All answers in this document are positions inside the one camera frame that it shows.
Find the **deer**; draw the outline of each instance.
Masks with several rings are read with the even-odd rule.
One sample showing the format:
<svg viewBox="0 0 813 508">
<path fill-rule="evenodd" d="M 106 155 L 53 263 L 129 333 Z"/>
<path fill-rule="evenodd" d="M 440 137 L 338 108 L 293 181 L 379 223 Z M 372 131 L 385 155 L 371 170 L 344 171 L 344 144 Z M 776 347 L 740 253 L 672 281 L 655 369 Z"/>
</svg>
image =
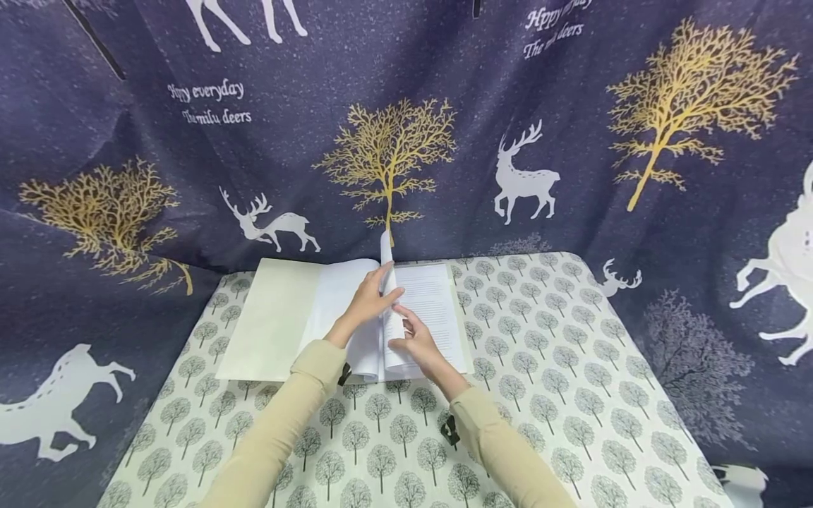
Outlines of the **deer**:
<svg viewBox="0 0 813 508">
<path fill-rule="evenodd" d="M 494 198 L 494 211 L 496 211 L 500 217 L 506 217 L 506 226 L 511 223 L 511 211 L 514 210 L 514 201 L 516 201 L 516 198 L 536 196 L 539 199 L 539 207 L 537 211 L 531 215 L 531 219 L 535 219 L 539 216 L 539 212 L 545 204 L 550 206 L 550 212 L 547 218 L 550 219 L 554 216 L 554 203 L 556 200 L 550 196 L 550 188 L 555 182 L 559 181 L 559 174 L 546 169 L 521 171 L 514 167 L 512 161 L 523 146 L 535 143 L 542 137 L 541 130 L 542 120 L 539 120 L 539 124 L 536 127 L 531 126 L 527 136 L 525 131 L 523 131 L 520 140 L 514 140 L 511 144 L 511 148 L 508 150 L 505 150 L 506 134 L 503 134 L 500 140 L 500 147 L 497 152 L 497 184 L 502 188 L 502 192 L 497 194 L 497 197 Z M 501 201 L 503 198 L 508 199 L 506 211 L 502 210 Z"/>
<path fill-rule="evenodd" d="M 764 341 L 796 338 L 805 341 L 788 356 L 780 356 L 783 365 L 796 366 L 799 359 L 813 350 L 813 162 L 807 167 L 802 178 L 802 193 L 796 209 L 785 216 L 784 223 L 776 227 L 767 240 L 767 257 L 749 259 L 737 272 L 737 291 L 748 289 L 748 277 L 754 270 L 767 274 L 761 282 L 745 292 L 739 300 L 728 304 L 739 309 L 751 298 L 766 293 L 777 286 L 785 286 L 790 297 L 805 310 L 805 316 L 796 326 L 784 332 L 765 333 L 759 337 Z"/>
<path fill-rule="evenodd" d="M 276 24 L 274 23 L 274 5 L 272 0 L 262 0 L 262 2 L 263 11 L 265 12 L 265 24 L 268 28 L 268 36 L 277 44 L 282 44 L 282 37 L 280 37 L 280 34 L 277 33 Z M 192 10 L 192 16 L 195 18 L 195 23 L 198 25 L 198 30 L 200 30 L 203 40 L 206 42 L 206 45 L 210 50 L 214 51 L 215 53 L 219 53 L 220 46 L 218 46 L 214 39 L 211 38 L 209 28 L 206 26 L 206 22 L 203 21 L 203 7 L 211 11 L 212 14 L 220 19 L 220 21 L 223 21 L 223 24 L 225 24 L 228 29 L 232 31 L 238 41 L 242 42 L 246 46 L 251 44 L 251 40 L 246 37 L 242 30 L 240 30 L 240 28 L 220 7 L 218 0 L 186 0 L 186 3 L 189 5 L 189 9 Z M 282 4 L 285 6 L 285 9 L 288 11 L 288 15 L 291 17 L 293 28 L 301 37 L 307 37 L 307 30 L 299 22 L 299 16 L 297 15 L 296 7 L 293 6 L 293 0 L 282 0 Z"/>
<path fill-rule="evenodd" d="M 286 231 L 296 233 L 299 240 L 302 241 L 302 248 L 299 249 L 299 252 L 305 251 L 307 242 L 313 244 L 313 246 L 316 248 L 316 252 L 320 252 L 322 250 L 322 248 L 319 247 L 319 243 L 316 242 L 316 239 L 305 232 L 305 224 L 310 223 L 308 219 L 302 217 L 301 215 L 288 212 L 271 221 L 271 223 L 265 228 L 258 229 L 256 226 L 254 226 L 254 223 L 257 221 L 257 215 L 264 214 L 270 211 L 272 208 L 271 205 L 268 204 L 265 194 L 260 194 L 262 196 L 261 198 L 254 198 L 254 202 L 251 203 L 251 209 L 248 210 L 247 213 L 242 214 L 236 206 L 232 205 L 232 203 L 228 201 L 228 193 L 224 191 L 223 188 L 219 189 L 220 195 L 223 196 L 223 200 L 226 202 L 226 206 L 228 206 L 229 210 L 231 210 L 234 216 L 237 217 L 237 222 L 240 223 L 240 228 L 243 230 L 243 235 L 247 239 L 270 243 L 276 247 L 277 252 L 282 252 L 280 242 L 276 239 L 276 233 L 279 231 Z M 265 235 L 268 235 L 271 240 L 263 238 Z"/>
<path fill-rule="evenodd" d="M 118 404 L 123 394 L 114 372 L 126 374 L 131 381 L 136 379 L 136 373 L 116 362 L 98 365 L 89 351 L 89 344 L 74 346 L 57 360 L 50 376 L 31 397 L 16 404 L 0 404 L 0 445 L 39 439 L 37 457 L 53 462 L 79 449 L 76 443 L 68 443 L 64 449 L 52 448 L 57 432 L 66 432 L 75 440 L 87 443 L 88 449 L 96 445 L 96 437 L 85 432 L 73 419 L 73 411 L 96 383 L 109 384 Z"/>
<path fill-rule="evenodd" d="M 616 278 L 615 276 L 618 275 L 617 271 L 610 271 L 610 267 L 612 263 L 615 261 L 615 258 L 610 258 L 604 263 L 604 284 L 602 286 L 602 293 L 606 297 L 615 296 L 618 293 L 619 289 L 634 289 L 641 285 L 643 279 L 641 278 L 641 271 L 638 270 L 638 273 L 635 274 L 635 279 L 633 282 L 627 282 L 626 279 Z"/>
</svg>

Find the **gold tree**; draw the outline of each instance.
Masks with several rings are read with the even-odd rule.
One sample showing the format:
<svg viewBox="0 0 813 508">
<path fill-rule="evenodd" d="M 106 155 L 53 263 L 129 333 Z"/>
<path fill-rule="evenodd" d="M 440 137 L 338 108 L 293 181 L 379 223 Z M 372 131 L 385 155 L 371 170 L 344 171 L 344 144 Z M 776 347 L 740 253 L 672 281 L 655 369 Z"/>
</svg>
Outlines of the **gold tree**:
<svg viewBox="0 0 813 508">
<path fill-rule="evenodd" d="M 784 50 L 770 46 L 755 49 L 750 30 L 697 28 L 688 18 L 672 34 L 670 48 L 662 44 L 646 59 L 646 70 L 608 86 L 616 95 L 609 129 L 633 135 L 611 146 L 621 153 L 613 167 L 632 156 L 649 156 L 643 174 L 626 171 L 614 180 L 638 181 L 627 211 L 635 208 L 649 179 L 686 190 L 683 176 L 656 168 L 665 150 L 674 157 L 697 155 L 715 165 L 723 160 L 722 149 L 695 136 L 701 130 L 712 133 L 717 127 L 759 139 L 760 129 L 770 128 L 776 119 L 776 101 L 797 79 L 797 58 L 787 59 Z"/>
<path fill-rule="evenodd" d="M 323 168 L 333 183 L 355 188 L 341 192 L 359 198 L 353 210 L 386 202 L 384 214 L 364 222 L 371 228 L 386 226 L 389 243 L 394 245 L 391 224 L 423 216 L 416 211 L 393 211 L 393 197 L 435 191 L 435 180 L 413 175 L 436 161 L 452 161 L 457 148 L 452 139 L 455 114 L 448 99 L 442 104 L 432 99 L 417 106 L 403 99 L 375 111 L 354 104 L 347 115 L 350 126 L 340 127 L 335 139 L 339 147 L 314 168 Z"/>
<path fill-rule="evenodd" d="M 59 185 L 31 180 L 20 186 L 20 201 L 39 209 L 38 220 L 76 237 L 76 246 L 65 253 L 66 257 L 92 255 L 94 268 L 108 276 L 127 276 L 124 282 L 140 282 L 139 289 L 154 287 L 177 268 L 180 277 L 154 293 L 185 282 L 186 294 L 190 295 L 188 265 L 147 254 L 156 245 L 177 237 L 173 228 L 144 234 L 147 224 L 164 208 L 178 206 L 172 200 L 175 196 L 172 187 L 161 184 L 154 164 L 138 157 L 135 163 L 124 163 L 121 171 L 102 165 Z"/>
</svg>

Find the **book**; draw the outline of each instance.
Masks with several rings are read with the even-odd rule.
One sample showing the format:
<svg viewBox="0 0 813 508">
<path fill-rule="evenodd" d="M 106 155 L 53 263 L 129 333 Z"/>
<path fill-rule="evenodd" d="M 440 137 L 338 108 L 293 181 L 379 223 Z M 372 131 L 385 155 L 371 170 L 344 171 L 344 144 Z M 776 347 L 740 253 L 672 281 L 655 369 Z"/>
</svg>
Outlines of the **book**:
<svg viewBox="0 0 813 508">
<path fill-rule="evenodd" d="M 327 334 L 364 276 L 392 260 L 389 232 L 381 235 L 380 256 L 380 262 L 354 259 L 328 265 L 262 259 L 216 377 L 288 379 L 293 361 L 308 343 Z M 450 269 L 444 263 L 394 267 L 382 280 L 381 292 L 399 286 L 406 291 L 398 301 L 426 323 L 441 354 L 458 371 L 469 372 L 472 361 Z M 353 372 L 348 382 L 424 377 L 409 354 L 389 348 L 390 339 L 403 337 L 402 316 L 391 309 L 362 324 L 347 345 Z"/>
</svg>

